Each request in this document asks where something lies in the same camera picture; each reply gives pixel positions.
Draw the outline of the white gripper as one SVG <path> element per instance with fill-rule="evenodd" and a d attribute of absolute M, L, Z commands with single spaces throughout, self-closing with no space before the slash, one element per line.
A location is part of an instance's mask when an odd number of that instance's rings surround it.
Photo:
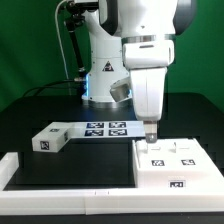
<path fill-rule="evenodd" d="M 130 71 L 134 111 L 138 120 L 147 121 L 144 123 L 147 143 L 157 141 L 156 121 L 162 116 L 166 73 L 166 67 Z"/>

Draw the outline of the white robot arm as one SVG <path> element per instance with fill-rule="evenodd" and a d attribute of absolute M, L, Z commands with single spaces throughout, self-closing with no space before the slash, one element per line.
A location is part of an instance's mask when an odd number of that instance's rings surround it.
<path fill-rule="evenodd" d="M 175 37 L 191 24 L 196 0 L 86 0 L 91 69 L 82 99 L 94 107 L 131 102 L 148 143 L 157 141 L 164 82 Z"/>

